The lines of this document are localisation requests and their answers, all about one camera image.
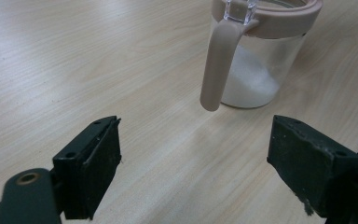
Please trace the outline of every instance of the wood grain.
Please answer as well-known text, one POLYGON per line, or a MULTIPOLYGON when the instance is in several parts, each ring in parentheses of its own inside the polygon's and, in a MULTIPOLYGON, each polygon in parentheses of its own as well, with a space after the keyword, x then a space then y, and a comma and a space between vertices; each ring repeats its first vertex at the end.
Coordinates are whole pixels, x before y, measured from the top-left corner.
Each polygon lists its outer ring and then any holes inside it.
POLYGON ((267 164, 270 125, 301 119, 357 150, 358 1, 324 1, 270 104, 214 113, 199 103, 210 5, 0 1, 0 197, 118 115, 123 160, 92 223, 324 223, 267 164))

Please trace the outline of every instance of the wooden table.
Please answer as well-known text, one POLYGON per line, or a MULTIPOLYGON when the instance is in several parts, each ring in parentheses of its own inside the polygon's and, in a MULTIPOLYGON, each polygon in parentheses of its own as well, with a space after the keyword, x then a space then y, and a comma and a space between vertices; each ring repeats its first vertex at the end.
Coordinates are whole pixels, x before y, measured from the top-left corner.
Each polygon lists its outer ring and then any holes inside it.
MULTIPOLYGON (((324 223, 266 162, 274 114, 358 149, 358 0, 325 0, 279 95, 199 103, 210 0, 0 1, 0 197, 89 123, 122 163, 92 223, 324 223)), ((88 221, 67 221, 88 223, 88 221)))

